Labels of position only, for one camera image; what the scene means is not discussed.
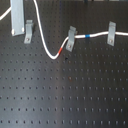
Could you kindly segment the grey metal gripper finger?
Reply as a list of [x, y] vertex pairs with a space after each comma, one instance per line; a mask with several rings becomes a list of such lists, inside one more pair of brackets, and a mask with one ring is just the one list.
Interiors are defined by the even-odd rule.
[[10, 0], [11, 5], [11, 34], [21, 35], [25, 32], [23, 0]]

